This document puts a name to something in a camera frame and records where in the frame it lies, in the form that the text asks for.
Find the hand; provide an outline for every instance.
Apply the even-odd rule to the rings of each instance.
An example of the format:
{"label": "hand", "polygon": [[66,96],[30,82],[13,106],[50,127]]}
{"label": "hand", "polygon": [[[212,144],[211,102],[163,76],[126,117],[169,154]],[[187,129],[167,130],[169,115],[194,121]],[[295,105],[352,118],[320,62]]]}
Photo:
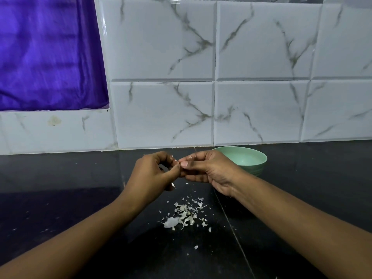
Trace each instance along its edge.
{"label": "hand", "polygon": [[189,181],[209,182],[218,192],[229,197],[233,197],[234,180],[238,173],[244,173],[243,169],[219,151],[193,153],[178,162],[183,168],[181,177]]}
{"label": "hand", "polygon": [[[170,168],[164,172],[159,164]],[[140,209],[156,200],[164,191],[172,191],[172,182],[180,175],[180,165],[172,155],[162,151],[138,159],[131,177],[119,198],[134,202]]]}

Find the mint green bowl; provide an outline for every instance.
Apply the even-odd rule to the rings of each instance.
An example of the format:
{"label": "mint green bowl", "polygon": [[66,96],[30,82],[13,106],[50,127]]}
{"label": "mint green bowl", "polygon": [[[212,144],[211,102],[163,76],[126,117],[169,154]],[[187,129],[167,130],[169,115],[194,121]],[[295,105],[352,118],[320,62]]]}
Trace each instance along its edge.
{"label": "mint green bowl", "polygon": [[267,161],[267,156],[264,153],[250,148],[226,146],[214,150],[223,153],[246,172],[256,176],[262,173]]}

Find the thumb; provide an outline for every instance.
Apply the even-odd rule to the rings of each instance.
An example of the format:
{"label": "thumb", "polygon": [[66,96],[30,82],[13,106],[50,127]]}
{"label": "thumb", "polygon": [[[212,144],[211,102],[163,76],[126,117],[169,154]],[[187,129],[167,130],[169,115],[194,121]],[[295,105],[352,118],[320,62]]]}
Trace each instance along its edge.
{"label": "thumb", "polygon": [[198,170],[206,172],[208,170],[207,161],[183,161],[181,167],[188,170]]}
{"label": "thumb", "polygon": [[177,164],[171,168],[171,170],[163,173],[161,179],[164,184],[170,184],[180,176],[180,165]]}

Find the purple curtain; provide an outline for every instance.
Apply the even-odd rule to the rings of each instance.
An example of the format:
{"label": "purple curtain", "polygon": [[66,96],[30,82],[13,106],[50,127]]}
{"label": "purple curtain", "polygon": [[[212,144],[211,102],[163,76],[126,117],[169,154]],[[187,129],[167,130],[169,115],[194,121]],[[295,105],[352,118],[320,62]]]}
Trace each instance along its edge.
{"label": "purple curtain", "polygon": [[108,103],[94,0],[0,0],[0,110]]}

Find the granite countertop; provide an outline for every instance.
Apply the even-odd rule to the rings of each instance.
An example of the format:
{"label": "granite countertop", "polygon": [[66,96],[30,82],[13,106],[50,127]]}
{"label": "granite countertop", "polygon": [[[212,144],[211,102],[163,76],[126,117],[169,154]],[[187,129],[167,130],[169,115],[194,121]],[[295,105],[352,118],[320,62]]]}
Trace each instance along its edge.
{"label": "granite countertop", "polygon": [[[268,156],[261,178],[372,232],[372,141],[249,147]],[[154,151],[0,156],[0,264],[113,201],[136,159]],[[194,148],[167,151],[179,159]],[[325,278],[234,199],[186,182],[174,182],[175,191],[148,206],[77,277]],[[163,228],[158,221],[187,196],[204,198],[209,226]]]}

